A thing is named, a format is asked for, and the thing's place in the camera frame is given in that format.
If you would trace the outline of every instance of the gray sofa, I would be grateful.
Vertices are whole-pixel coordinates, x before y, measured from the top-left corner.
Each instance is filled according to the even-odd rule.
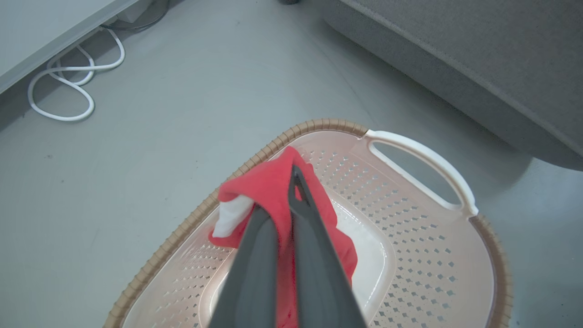
[[[317,1],[334,29],[509,144],[583,170],[583,2]]]

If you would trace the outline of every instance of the tan basket rim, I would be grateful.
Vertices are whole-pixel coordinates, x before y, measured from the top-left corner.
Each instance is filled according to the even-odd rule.
[[[280,134],[255,154],[255,156],[246,161],[246,163],[237,169],[227,180],[247,173],[255,165],[269,159],[295,139],[316,131],[339,131],[357,137],[363,137],[368,129],[360,124],[332,118],[306,121]],[[134,276],[134,279],[128,284],[126,289],[122,291],[112,310],[109,312],[107,320],[103,325],[104,328],[120,328],[122,326],[126,315],[142,291],[148,286],[168,259],[170,259],[172,254],[174,254],[174,252],[184,243],[186,238],[219,205],[219,201],[217,200],[218,193],[219,188],[215,189],[212,194],[203,200],[202,204],[200,204],[184,220],[184,222],[178,226],[178,228],[166,239],[166,241],[140,269],[140,272]],[[498,237],[484,216],[480,214],[477,217],[472,218],[471,221],[476,227],[476,230],[482,236],[484,243],[490,252],[494,264],[494,271],[496,272],[496,295],[488,327],[508,327],[510,311],[512,309],[512,279],[506,255],[502,245],[500,245]]]

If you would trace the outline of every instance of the floor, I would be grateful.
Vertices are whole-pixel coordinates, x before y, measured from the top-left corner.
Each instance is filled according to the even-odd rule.
[[[512,149],[332,30],[314,0],[185,1],[120,37],[127,58],[86,86],[97,104],[86,121],[42,117],[17,89],[0,97],[0,327],[100,327],[216,186],[282,131],[320,117],[406,135],[459,169],[510,257],[511,327],[583,322],[583,173]],[[98,64],[117,58],[108,38],[85,44]],[[53,113],[85,110],[48,79],[36,96]],[[386,152],[451,197],[422,165]]]

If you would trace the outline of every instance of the red towel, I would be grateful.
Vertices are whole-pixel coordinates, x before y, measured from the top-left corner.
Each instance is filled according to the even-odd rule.
[[[294,246],[287,198],[293,165],[298,166],[305,177],[350,285],[352,285],[352,274],[357,263],[354,244],[348,236],[336,228],[336,212],[324,187],[316,177],[314,168],[311,164],[305,163],[294,148],[287,147],[277,159],[261,163],[245,175],[225,182],[219,190],[219,201],[230,202],[240,195],[249,197],[271,215],[278,231],[278,328],[297,327]],[[238,224],[229,236],[213,237],[213,231],[211,231],[209,240],[216,246],[237,248],[251,216],[251,208],[246,211],[249,213],[243,222]]]

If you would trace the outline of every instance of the laundry basket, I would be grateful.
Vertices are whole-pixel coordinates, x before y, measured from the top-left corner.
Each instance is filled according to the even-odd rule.
[[[439,172],[461,205],[446,202],[375,148],[409,152]],[[371,327],[507,327],[506,257],[462,176],[432,150],[344,120],[287,130],[229,179],[295,147],[312,163],[355,244],[353,292]],[[236,250],[212,245],[215,190],[166,239],[122,292],[105,328],[208,326]]]

